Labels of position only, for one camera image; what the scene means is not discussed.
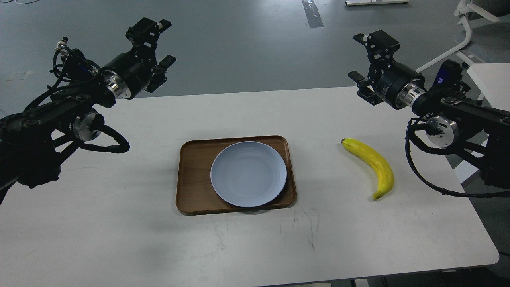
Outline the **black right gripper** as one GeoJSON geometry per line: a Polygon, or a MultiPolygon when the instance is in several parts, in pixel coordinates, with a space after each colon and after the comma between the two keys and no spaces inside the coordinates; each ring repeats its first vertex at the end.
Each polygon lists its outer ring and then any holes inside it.
{"type": "Polygon", "coordinates": [[[394,60],[395,52],[401,47],[400,42],[383,30],[366,35],[356,34],[353,39],[365,47],[370,63],[370,79],[366,79],[357,71],[350,71],[347,74],[356,83],[357,95],[373,106],[385,101],[394,109],[406,107],[398,94],[409,83],[423,87],[425,78],[421,73],[394,60]]]}

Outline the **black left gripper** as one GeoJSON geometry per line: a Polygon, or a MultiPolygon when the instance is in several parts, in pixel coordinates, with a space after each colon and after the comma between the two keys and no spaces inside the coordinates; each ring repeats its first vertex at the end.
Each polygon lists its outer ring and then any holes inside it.
{"type": "Polygon", "coordinates": [[[142,90],[152,93],[167,81],[167,70],[177,59],[167,55],[157,64],[155,49],[160,35],[171,26],[166,19],[156,22],[142,18],[128,28],[125,37],[136,50],[119,54],[102,67],[106,89],[113,99],[133,99],[142,90]]]}

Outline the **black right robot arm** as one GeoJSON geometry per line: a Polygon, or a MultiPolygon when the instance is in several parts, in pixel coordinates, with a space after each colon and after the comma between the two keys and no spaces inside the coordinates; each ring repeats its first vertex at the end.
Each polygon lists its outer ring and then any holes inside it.
{"type": "Polygon", "coordinates": [[[459,63],[444,61],[425,89],[421,73],[394,60],[400,43],[389,34],[378,30],[353,39],[365,47],[370,63],[367,77],[348,73],[359,97],[371,105],[410,107],[418,118],[406,140],[428,154],[457,155],[478,169],[486,185],[509,188],[509,112],[466,98],[470,87],[461,79],[459,63]]]}

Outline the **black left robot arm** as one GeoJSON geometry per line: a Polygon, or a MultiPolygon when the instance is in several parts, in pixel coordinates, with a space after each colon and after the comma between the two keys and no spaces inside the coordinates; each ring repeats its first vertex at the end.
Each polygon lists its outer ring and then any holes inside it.
{"type": "Polygon", "coordinates": [[[21,113],[1,120],[1,199],[17,182],[34,188],[58,180],[62,163],[77,149],[129,151],[129,142],[104,123],[94,106],[111,108],[117,99],[152,93],[166,82],[176,58],[157,61],[155,50],[170,27],[166,19],[142,18],[126,31],[131,49],[104,67],[69,48],[66,37],[58,42],[51,69],[55,84],[21,113]]]}

